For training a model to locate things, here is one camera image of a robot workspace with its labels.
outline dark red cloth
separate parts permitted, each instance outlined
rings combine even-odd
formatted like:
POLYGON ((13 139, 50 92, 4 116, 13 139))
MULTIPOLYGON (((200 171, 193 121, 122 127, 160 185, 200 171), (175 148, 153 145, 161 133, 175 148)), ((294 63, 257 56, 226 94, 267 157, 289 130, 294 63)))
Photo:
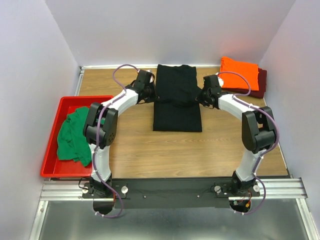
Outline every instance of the dark red cloth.
MULTIPOLYGON (((258 73, 259 91, 251 91, 249 96, 258 98, 258 99, 263 99, 266 92, 266 87, 267 87, 267 71, 261 68, 258 68, 258 71, 259 71, 258 73)), ((241 89, 241 88, 222 88, 222 89, 230 92, 235 92, 238 94, 245 94, 248 92, 247 89, 241 89)))

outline red tray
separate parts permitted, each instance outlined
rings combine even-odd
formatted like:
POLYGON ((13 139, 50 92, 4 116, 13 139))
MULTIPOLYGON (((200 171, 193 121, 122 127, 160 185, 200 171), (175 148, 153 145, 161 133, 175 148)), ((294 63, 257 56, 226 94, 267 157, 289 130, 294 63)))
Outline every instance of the red tray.
POLYGON ((77 108, 90 107, 94 102, 102 103, 113 96, 65 96, 61 98, 58 110, 55 115, 48 145, 46 147, 41 176, 44 178, 72 178, 89 177, 92 172, 92 164, 84 167, 80 161, 59 160, 57 156, 57 137, 62 123, 67 115, 74 113, 77 108))

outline orange cloth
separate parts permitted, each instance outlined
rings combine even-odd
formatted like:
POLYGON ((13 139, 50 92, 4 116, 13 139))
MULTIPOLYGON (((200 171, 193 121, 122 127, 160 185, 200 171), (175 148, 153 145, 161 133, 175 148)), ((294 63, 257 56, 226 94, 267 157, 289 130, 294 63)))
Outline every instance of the orange cloth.
MULTIPOLYGON (((235 72, 242 75, 249 82, 252 91, 259 91, 259 70, 257 64, 234 61, 229 57, 223 56, 221 58, 220 72, 224 71, 235 72)), ((248 89, 247 83, 235 74, 222 73, 220 77, 224 81, 224 89, 248 89)))

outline wood grain surface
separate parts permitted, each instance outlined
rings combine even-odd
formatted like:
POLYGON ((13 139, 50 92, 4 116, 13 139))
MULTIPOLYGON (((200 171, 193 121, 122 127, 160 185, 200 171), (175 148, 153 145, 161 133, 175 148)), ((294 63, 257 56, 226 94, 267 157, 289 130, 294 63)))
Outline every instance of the wood grain surface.
MULTIPOLYGON (((218 68, 198 68, 198 86, 203 77, 218 68)), ((117 95, 122 89, 112 79, 113 69, 86 69, 80 96, 117 95)), ((136 79, 134 69, 120 69, 124 85, 136 79)), ((263 99, 242 97, 257 106, 263 99)), ((231 114, 200 106, 202 132, 153 131, 153 103, 135 105, 118 119, 117 134, 110 147, 114 178, 176 178, 231 176, 244 151, 241 122, 231 114)), ((287 175, 279 147, 268 153, 258 170, 260 176, 287 175)))

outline white wall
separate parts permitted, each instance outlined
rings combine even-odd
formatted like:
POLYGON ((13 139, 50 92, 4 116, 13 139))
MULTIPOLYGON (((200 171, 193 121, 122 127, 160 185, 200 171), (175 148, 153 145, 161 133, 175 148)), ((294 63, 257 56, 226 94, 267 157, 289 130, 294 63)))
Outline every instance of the white wall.
POLYGON ((320 229, 320 2, 296 0, 266 51, 266 102, 281 135, 289 171, 302 177, 307 203, 320 229))
POLYGON ((1 1, 0 67, 0 239, 23 240, 59 99, 75 92, 79 73, 43 0, 1 1))
POLYGON ((295 0, 46 0, 81 66, 257 63, 295 0))

